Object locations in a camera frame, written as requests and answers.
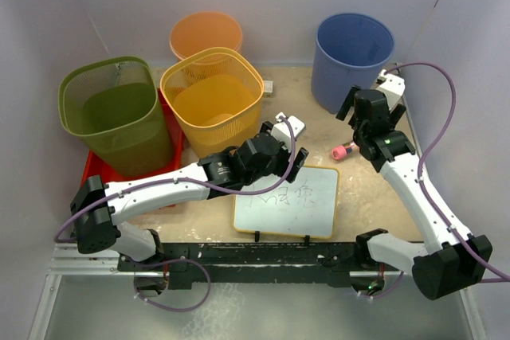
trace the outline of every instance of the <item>blue bucket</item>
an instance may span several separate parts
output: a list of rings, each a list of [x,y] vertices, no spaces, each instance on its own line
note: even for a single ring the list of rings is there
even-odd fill
[[[330,113],[342,106],[352,85],[368,89],[394,51],[383,23],[362,14],[338,14],[317,30],[312,94]]]

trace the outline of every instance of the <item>black bracket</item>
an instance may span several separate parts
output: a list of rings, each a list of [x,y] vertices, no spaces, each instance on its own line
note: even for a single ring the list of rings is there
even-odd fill
[[[472,237],[467,243],[478,256],[488,261],[492,245],[485,235]],[[480,282],[484,271],[485,268],[458,243],[414,258],[413,279],[425,297],[435,300]]]
[[[287,181],[288,183],[293,183],[296,180],[297,173],[300,171],[301,167],[303,167],[304,161],[306,160],[308,155],[309,155],[308,150],[304,149],[303,147],[299,149],[299,151],[296,154],[296,157],[294,158],[294,165],[292,166],[290,173],[288,173],[288,176],[285,179],[285,181]]]
[[[336,114],[336,119],[339,119],[340,121],[344,121],[347,117],[347,113],[351,110],[352,107],[354,107],[354,96],[357,91],[360,91],[361,88],[358,85],[353,85],[349,93],[347,94],[347,97],[345,98],[342,106],[340,107],[340,110]]]
[[[362,267],[355,258],[355,244],[343,242],[163,243],[163,253],[167,259],[185,256],[198,261],[210,273],[213,283],[323,283],[350,287],[350,271],[378,269]],[[250,264],[270,267],[246,267]],[[179,265],[172,264],[168,270],[168,288],[190,289],[193,283],[206,282],[199,268],[187,264],[178,268]],[[149,268],[120,257],[118,270],[137,272]]]
[[[76,214],[84,207],[104,197],[104,188],[99,175],[87,178],[71,202],[71,214]],[[104,203],[74,222],[76,242],[81,254],[93,254],[114,245],[116,238],[120,236],[119,230],[113,225],[110,218],[114,212]]]
[[[269,121],[264,121],[262,123],[260,133],[269,133],[274,127],[274,124]]]

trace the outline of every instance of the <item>green bucket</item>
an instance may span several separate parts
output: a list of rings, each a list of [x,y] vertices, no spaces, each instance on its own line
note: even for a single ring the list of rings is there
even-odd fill
[[[137,57],[69,73],[58,111],[64,129],[124,177],[164,167],[174,154],[151,71]]]

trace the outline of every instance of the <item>pink marker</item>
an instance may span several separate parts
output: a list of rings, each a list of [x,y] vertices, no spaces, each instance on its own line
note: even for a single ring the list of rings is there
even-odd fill
[[[331,151],[331,155],[334,159],[340,160],[343,158],[346,158],[348,154],[352,152],[353,149],[355,149],[357,146],[354,143],[354,141],[351,141],[349,143],[344,143],[343,145],[338,145],[337,147],[333,148]]]

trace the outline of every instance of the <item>cable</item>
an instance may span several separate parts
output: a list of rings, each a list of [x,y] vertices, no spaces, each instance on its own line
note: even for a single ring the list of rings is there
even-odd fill
[[[153,263],[153,264],[143,264],[143,263],[140,263],[140,262],[136,262],[133,259],[130,259],[129,261],[132,262],[133,264],[136,264],[136,265],[138,265],[140,267],[144,267],[144,268],[159,267],[159,266],[164,266],[166,264],[189,263],[189,264],[193,264],[194,266],[197,266],[198,268],[200,268],[200,270],[206,276],[206,279],[207,279],[207,291],[206,291],[206,294],[204,295],[202,300],[200,300],[198,303],[196,303],[195,305],[193,305],[191,307],[187,307],[187,308],[169,307],[169,306],[165,306],[165,305],[162,305],[160,303],[157,303],[154,300],[150,300],[148,298],[143,297],[143,295],[141,294],[140,290],[138,289],[138,287],[135,284],[135,280],[133,280],[133,288],[135,289],[136,296],[139,299],[143,300],[145,303],[149,303],[152,306],[161,308],[162,310],[165,310],[165,311],[170,311],[170,312],[189,312],[189,311],[196,310],[197,308],[199,308],[203,303],[206,302],[207,298],[209,297],[210,288],[211,288],[211,281],[210,281],[209,272],[207,272],[206,268],[204,266],[202,266],[199,262],[195,261],[195,260],[192,260],[192,259],[173,259],[173,260],[165,260],[163,262]]]
[[[385,74],[388,73],[388,72],[393,72],[393,71],[395,71],[397,69],[400,69],[400,68],[411,66],[411,65],[425,65],[425,66],[428,66],[428,67],[431,67],[431,68],[434,68],[434,69],[438,70],[446,78],[446,80],[448,81],[448,84],[449,84],[449,87],[450,87],[450,91],[452,93],[452,103],[451,103],[451,106],[450,106],[450,109],[449,109],[449,113],[448,113],[448,117],[446,118],[445,124],[443,125],[443,128],[441,129],[441,131],[439,132],[439,134],[437,135],[435,140],[425,149],[425,151],[423,152],[423,154],[420,157],[420,160],[418,162],[418,180],[419,180],[419,179],[422,179],[423,164],[425,163],[425,160],[426,160],[427,156],[432,151],[432,149],[437,145],[437,143],[442,138],[442,136],[445,134],[446,129],[448,128],[449,124],[452,121],[453,112],[455,111],[455,104],[457,102],[457,92],[455,90],[455,85],[453,84],[453,80],[449,76],[449,74],[446,73],[446,71],[443,68],[441,68],[440,66],[432,64],[432,63],[429,63],[429,62],[426,62],[426,61],[416,61],[414,63],[407,63],[407,64],[397,65],[396,67],[393,67],[391,69],[386,70]],[[429,203],[432,205],[432,207],[436,210],[436,212],[439,215],[439,217],[441,217],[441,219],[445,222],[445,224],[448,227],[452,227],[452,222],[442,212],[441,208],[436,204],[434,199],[430,196],[429,191],[427,190],[427,188],[425,186],[425,183],[424,182],[419,182],[419,184],[420,184],[420,189],[422,189],[422,192],[425,195],[425,198],[427,199],[427,201],[429,201]],[[498,275],[500,277],[500,279],[488,279],[488,280],[491,280],[490,282],[484,282],[482,280],[482,283],[510,282],[510,275],[505,274],[504,272],[498,270],[497,268],[495,268],[494,266],[492,266],[491,264],[489,264],[488,262],[483,260],[480,256],[478,256],[478,254],[476,254],[473,251],[473,249],[471,247],[469,247],[469,244],[464,240],[464,238],[461,236],[461,234],[454,227],[451,228],[451,232],[461,242],[462,247],[465,248],[465,250],[468,252],[468,254],[470,256],[472,256],[478,263],[480,263],[482,266],[487,268],[489,271],[491,271],[492,273],[494,273],[494,274],[496,274],[496,275]]]
[[[379,295],[369,296],[369,298],[379,299],[379,298],[382,298],[382,297],[388,295],[390,292],[392,292],[400,284],[400,282],[402,281],[403,277],[404,277],[404,272],[400,272],[400,275],[398,275],[397,280],[395,280],[395,283],[393,283],[390,288],[388,288],[387,290],[383,291]]]
[[[220,186],[216,186],[216,185],[213,185],[209,182],[204,182],[204,181],[199,181],[198,179],[193,179],[193,178],[188,178],[188,177],[182,177],[182,178],[177,178],[177,182],[189,182],[189,183],[196,183],[198,185],[202,185],[202,186],[205,186],[205,187],[208,187],[212,190],[217,190],[217,191],[220,191],[222,193],[227,193],[227,194],[236,194],[236,195],[258,195],[258,194],[263,194],[263,193],[268,193],[269,191],[273,191],[275,190],[279,185],[281,185],[285,179],[288,177],[288,175],[290,174],[291,170],[292,170],[292,165],[294,164],[294,155],[296,154],[296,137],[294,136],[294,132],[292,130],[292,125],[290,124],[290,122],[285,118],[285,117],[281,117],[281,120],[285,123],[285,125],[287,125],[287,128],[288,128],[288,131],[289,131],[289,134],[290,134],[290,143],[291,143],[291,148],[290,148],[290,156],[288,158],[288,166],[287,166],[287,169],[285,170],[284,174],[281,176],[281,178],[272,186],[269,186],[269,187],[266,187],[265,189],[262,189],[262,190],[254,190],[254,191],[242,191],[242,190],[231,190],[231,189],[227,189],[225,187],[220,187]],[[126,193],[130,193],[131,191],[136,191],[136,190],[141,190],[141,189],[145,189],[147,187],[151,187],[151,186],[157,186],[157,185],[162,185],[162,184],[167,184],[167,183],[174,183],[174,178],[172,179],[159,179],[157,181],[149,181],[149,182],[144,182],[144,183],[141,183],[141,184],[138,184],[138,185],[135,185],[135,186],[131,186],[131,187],[128,187],[127,189],[124,189],[121,191],[121,193],[123,194],[126,194]],[[91,203],[90,205],[88,206],[85,206],[83,209],[81,209],[80,211],[78,211],[76,214],[74,214],[73,216],[71,216],[57,231],[57,233],[55,234],[55,236],[53,237],[53,241],[55,243],[74,243],[76,240],[71,238],[71,239],[61,239],[60,238],[60,235],[75,221],[77,220],[79,217],[81,217],[82,215],[84,215],[85,213],[87,213],[88,211],[90,211],[91,209],[94,209],[95,207],[99,206],[99,205],[102,205],[104,204],[105,202],[108,202],[108,201],[111,201],[112,199],[115,199],[115,198],[118,198],[119,197],[119,194],[111,194],[111,195],[108,195],[106,197],[102,197],[101,199],[98,199],[97,201]]]

